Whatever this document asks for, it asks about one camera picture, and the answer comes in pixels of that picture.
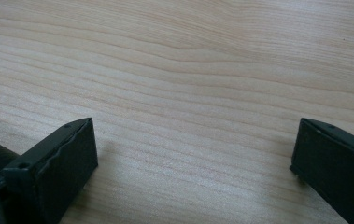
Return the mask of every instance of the table top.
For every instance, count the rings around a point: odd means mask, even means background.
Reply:
[[[92,117],[62,223],[346,223],[290,170],[354,134],[354,1],[0,1],[0,144]]]

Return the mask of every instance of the wooden surface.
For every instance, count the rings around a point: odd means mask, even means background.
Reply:
[[[289,170],[354,133],[354,1],[0,1],[0,144],[93,117],[62,223],[346,223]]]

